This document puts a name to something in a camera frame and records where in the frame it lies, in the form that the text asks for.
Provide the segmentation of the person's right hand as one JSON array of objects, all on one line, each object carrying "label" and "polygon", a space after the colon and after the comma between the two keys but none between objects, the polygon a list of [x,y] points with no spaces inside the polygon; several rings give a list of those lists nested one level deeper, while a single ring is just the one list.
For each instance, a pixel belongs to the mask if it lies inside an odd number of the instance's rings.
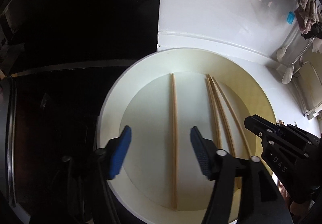
[{"label": "person's right hand", "polygon": [[302,218],[308,213],[310,209],[310,204],[310,201],[307,201],[305,203],[292,202],[289,209],[293,215]]}]

